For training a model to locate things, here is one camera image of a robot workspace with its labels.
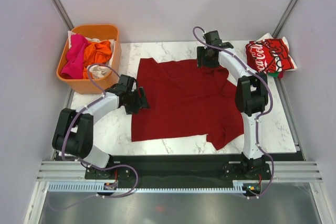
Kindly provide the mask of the orange t shirt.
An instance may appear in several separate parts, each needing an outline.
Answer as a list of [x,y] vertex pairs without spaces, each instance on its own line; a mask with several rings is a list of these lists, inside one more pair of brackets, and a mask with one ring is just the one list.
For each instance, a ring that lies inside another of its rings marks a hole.
[[107,67],[96,65],[90,68],[87,73],[87,68],[94,63],[108,64],[112,58],[111,42],[104,40],[101,42],[89,41],[89,45],[86,47],[83,55],[83,79],[89,79],[91,76],[93,79],[103,78],[108,74],[109,69]]

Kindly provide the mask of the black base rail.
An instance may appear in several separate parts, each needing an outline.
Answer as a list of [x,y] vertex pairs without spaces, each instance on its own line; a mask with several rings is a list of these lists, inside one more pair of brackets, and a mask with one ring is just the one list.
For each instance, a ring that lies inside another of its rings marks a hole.
[[101,171],[87,168],[85,179],[117,179],[121,188],[223,188],[234,180],[266,181],[269,168],[248,171],[242,167],[242,154],[114,156]]

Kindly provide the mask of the aluminium frame profile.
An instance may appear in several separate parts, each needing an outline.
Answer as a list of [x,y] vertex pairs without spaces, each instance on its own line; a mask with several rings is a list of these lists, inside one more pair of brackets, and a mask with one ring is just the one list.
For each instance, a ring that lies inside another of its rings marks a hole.
[[[275,161],[275,182],[322,182],[317,163],[314,161]],[[85,178],[85,169],[78,162],[43,161],[38,181],[81,182]]]

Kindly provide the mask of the pink t shirt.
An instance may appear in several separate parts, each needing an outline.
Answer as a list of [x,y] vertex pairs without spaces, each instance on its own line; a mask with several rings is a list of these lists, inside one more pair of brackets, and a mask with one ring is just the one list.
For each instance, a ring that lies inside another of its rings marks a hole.
[[66,53],[67,63],[61,73],[68,79],[83,78],[83,55],[89,45],[87,39],[81,34],[74,34],[70,37],[71,47]]

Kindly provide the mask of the dark red t shirt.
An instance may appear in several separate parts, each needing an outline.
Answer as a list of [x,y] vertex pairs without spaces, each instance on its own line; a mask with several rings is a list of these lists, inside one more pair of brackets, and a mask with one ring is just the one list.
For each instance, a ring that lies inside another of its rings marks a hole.
[[198,68],[195,59],[141,59],[137,80],[150,107],[132,116],[131,140],[206,135],[216,150],[225,147],[244,133],[228,76],[224,67]]

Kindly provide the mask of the white t shirt in basket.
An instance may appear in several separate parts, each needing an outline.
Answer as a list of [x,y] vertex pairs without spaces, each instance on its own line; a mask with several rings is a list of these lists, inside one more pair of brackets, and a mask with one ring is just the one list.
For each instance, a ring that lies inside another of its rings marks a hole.
[[100,40],[68,31],[67,63],[61,73],[70,79],[100,79],[112,66],[115,40]]

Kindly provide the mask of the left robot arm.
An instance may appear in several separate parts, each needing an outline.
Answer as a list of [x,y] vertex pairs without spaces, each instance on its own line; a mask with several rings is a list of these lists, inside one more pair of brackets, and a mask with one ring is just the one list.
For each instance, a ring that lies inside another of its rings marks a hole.
[[127,115],[148,109],[145,90],[137,79],[121,75],[119,81],[104,89],[101,97],[79,109],[61,110],[55,129],[52,146],[61,153],[79,160],[85,167],[85,179],[127,179],[134,171],[130,165],[121,165],[113,156],[93,143],[94,125],[108,113],[124,108]]

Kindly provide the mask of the red coca cola t shirt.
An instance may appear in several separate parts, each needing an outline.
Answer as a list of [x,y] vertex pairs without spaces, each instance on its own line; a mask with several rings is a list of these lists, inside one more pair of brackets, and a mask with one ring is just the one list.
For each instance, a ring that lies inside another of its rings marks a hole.
[[245,49],[247,64],[257,72],[277,77],[285,71],[297,69],[289,54],[289,44],[285,37],[250,41]]

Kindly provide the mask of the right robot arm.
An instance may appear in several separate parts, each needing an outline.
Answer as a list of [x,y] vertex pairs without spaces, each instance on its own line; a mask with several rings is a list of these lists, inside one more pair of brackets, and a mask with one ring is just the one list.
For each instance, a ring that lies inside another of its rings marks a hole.
[[224,67],[237,82],[235,105],[242,114],[244,124],[244,147],[239,163],[226,163],[224,174],[227,179],[268,180],[272,170],[267,163],[266,152],[261,148],[261,116],[270,112],[272,95],[265,73],[257,72],[244,63],[229,42],[223,42],[218,31],[203,33],[197,48],[197,66]]

